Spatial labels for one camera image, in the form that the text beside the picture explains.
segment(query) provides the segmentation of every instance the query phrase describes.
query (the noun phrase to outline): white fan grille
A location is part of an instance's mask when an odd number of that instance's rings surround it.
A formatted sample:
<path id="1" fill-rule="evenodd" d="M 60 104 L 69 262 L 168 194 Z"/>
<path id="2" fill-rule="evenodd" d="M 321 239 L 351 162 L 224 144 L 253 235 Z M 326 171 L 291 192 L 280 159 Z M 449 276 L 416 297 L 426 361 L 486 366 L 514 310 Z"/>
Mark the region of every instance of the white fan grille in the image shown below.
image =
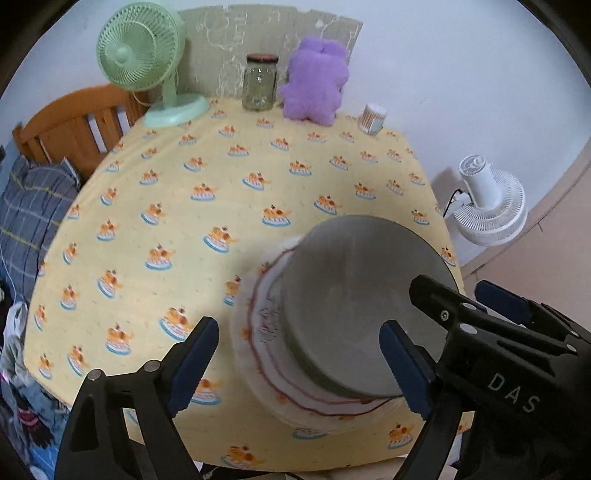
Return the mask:
<path id="1" fill-rule="evenodd" d="M 486 167 L 486 160 L 481 155 L 470 155 L 460 162 L 460 172 L 463 175 L 476 175 Z"/>
<path id="2" fill-rule="evenodd" d="M 492 210 L 481 210 L 471 204 L 454 212 L 460 233 L 470 242 L 485 247 L 512 240 L 527 219 L 525 192 L 519 180 L 505 171 L 492 172 L 502 192 L 500 205 Z"/>

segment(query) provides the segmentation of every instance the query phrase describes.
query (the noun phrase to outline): blue gripper pad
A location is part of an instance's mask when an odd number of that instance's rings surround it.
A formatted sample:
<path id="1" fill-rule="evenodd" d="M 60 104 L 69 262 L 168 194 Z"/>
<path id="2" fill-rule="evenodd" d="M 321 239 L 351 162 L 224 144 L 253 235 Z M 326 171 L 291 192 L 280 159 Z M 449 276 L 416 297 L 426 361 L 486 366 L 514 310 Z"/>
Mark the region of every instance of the blue gripper pad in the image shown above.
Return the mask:
<path id="1" fill-rule="evenodd" d="M 171 382 L 170 398 L 168 399 L 168 413 L 172 417 L 189 406 L 195 389 L 216 350 L 218 341 L 217 323 L 209 322 L 178 366 Z"/>
<path id="2" fill-rule="evenodd" d="M 395 320 L 380 328 L 379 347 L 409 408 L 427 420 L 432 408 L 429 386 L 435 380 L 435 362 L 425 358 L 427 352 L 421 353 Z"/>
<path id="3" fill-rule="evenodd" d="M 488 280 L 481 280 L 474 289 L 477 301 L 518 325 L 527 324 L 531 314 L 527 300 Z"/>

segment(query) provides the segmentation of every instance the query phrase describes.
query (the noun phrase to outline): fan base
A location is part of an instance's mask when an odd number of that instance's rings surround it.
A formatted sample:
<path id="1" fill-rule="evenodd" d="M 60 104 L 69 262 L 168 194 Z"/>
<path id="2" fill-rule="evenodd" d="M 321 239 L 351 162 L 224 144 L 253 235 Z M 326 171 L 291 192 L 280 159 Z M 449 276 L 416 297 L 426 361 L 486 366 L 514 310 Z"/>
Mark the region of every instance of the fan base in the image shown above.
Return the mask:
<path id="1" fill-rule="evenodd" d="M 171 127 L 194 120 L 209 111 L 209 102 L 203 95 L 179 93 L 177 106 L 165 108 L 164 102 L 153 104 L 144 116 L 144 125 L 150 128 Z"/>

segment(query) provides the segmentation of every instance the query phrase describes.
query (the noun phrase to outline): stacked plates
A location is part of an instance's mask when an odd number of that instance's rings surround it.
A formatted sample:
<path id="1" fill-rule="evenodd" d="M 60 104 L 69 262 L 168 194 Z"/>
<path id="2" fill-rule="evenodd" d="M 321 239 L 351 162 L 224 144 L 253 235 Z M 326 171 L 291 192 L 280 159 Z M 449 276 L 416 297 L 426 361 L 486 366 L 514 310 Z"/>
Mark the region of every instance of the stacked plates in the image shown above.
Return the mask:
<path id="1" fill-rule="evenodd" d="M 455 287 L 435 250 L 409 230 L 383 221 L 348 216 L 325 222 L 305 238 L 291 239 L 267 251 L 242 279 L 231 322 L 236 363 L 258 399 L 294 427 L 317 434 L 345 432 L 398 407 L 403 399 L 379 350 L 379 327 L 397 314 L 416 310 L 408 300 L 408 286 L 419 273 L 443 273 L 434 278 L 441 281 L 444 277 L 447 281 L 443 283 Z M 428 268 L 402 275 L 379 255 L 382 265 L 375 265 L 375 259 L 363 253 L 369 249 L 387 256 L 379 234 L 387 235 L 387 251 L 393 251 L 398 243 L 391 231 L 378 232 L 376 226 L 395 228 L 399 239 L 406 238 L 401 231 L 416 237 L 413 240 L 424 243 L 432 253 L 425 260 L 439 262 L 444 272 Z M 369 275 L 356 271 L 359 267 L 369 269 Z M 377 280 L 367 278 L 372 270 Z M 381 283 L 387 287 L 377 288 Z M 359 309 L 365 309 L 365 314 L 360 315 Z M 416 312 L 414 317 L 423 315 Z M 440 352 L 445 330 L 426 320 L 420 325 L 425 335 L 419 332 L 419 337 L 429 340 L 423 343 L 427 350 Z M 430 328 L 429 322 L 436 328 Z"/>

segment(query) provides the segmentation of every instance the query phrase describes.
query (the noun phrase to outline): white wall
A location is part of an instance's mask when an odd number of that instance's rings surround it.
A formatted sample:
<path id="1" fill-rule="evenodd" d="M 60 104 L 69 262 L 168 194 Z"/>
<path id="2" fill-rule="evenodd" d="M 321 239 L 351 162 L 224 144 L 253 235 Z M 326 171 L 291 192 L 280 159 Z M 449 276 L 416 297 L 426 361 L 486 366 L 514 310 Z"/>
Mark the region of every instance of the white wall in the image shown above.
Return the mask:
<path id="1" fill-rule="evenodd" d="M 277 0 L 258 0 L 277 3 Z M 105 83 L 103 23 L 128 0 L 80 0 L 29 53 L 0 99 L 0 142 L 18 121 L 75 89 Z M 253 3 L 252 1 L 236 3 Z M 215 2 L 172 0 L 179 10 Z M 536 204 L 591 136 L 591 88 L 552 33 L 517 0 L 291 0 L 364 22 L 343 107 L 390 111 L 443 201 L 442 172 L 481 153 Z M 458 239 L 462 262 L 478 247 Z"/>

